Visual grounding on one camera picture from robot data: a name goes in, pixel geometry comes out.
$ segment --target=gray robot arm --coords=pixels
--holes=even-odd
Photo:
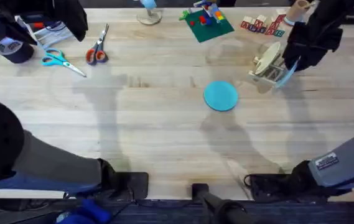
[[[354,188],[354,138],[308,163],[319,186]]]
[[[327,201],[354,188],[354,138],[325,155],[301,162],[291,174],[246,177],[250,178],[246,186],[257,201]]]

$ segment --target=lamp base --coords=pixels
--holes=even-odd
[[[147,10],[137,15],[137,20],[147,26],[158,24],[161,19],[162,12],[158,10]]]

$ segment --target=blue scissors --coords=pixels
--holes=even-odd
[[[55,48],[47,48],[45,50],[45,56],[42,58],[41,64],[44,66],[63,65],[79,73],[83,77],[87,77],[82,71],[80,71],[80,69],[76,68],[70,62],[68,62],[60,50]]]

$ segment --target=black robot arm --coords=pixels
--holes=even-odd
[[[317,65],[329,50],[336,51],[343,34],[338,27],[353,8],[354,0],[323,0],[307,23],[296,22],[283,53],[286,67],[298,61],[296,71],[304,70]]]

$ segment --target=scissor blade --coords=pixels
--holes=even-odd
[[[81,76],[83,76],[83,77],[85,77],[85,78],[87,77],[80,69],[76,68],[76,67],[75,67],[74,65],[72,65],[70,62],[65,62],[65,63],[63,63],[63,65],[66,66],[66,67],[68,67],[68,68],[70,68],[70,69],[72,69],[73,71],[79,73]]]
[[[103,40],[103,38],[105,37],[106,33],[108,32],[108,29],[109,29],[109,24],[106,24],[106,25],[105,25],[105,28],[104,28],[103,31],[101,32],[100,39]]]

